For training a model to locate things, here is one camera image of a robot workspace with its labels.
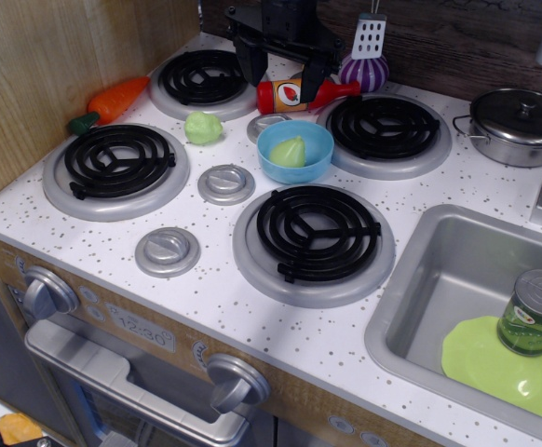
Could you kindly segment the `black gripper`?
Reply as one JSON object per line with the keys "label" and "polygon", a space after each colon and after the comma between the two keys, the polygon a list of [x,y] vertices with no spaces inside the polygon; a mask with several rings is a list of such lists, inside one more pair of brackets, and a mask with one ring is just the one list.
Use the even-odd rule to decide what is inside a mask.
{"label": "black gripper", "polygon": [[325,81],[333,83],[333,66],[340,62],[343,40],[318,17],[316,1],[261,1],[232,5],[224,15],[228,36],[247,82],[263,79],[269,54],[304,63],[301,102],[312,102]]}

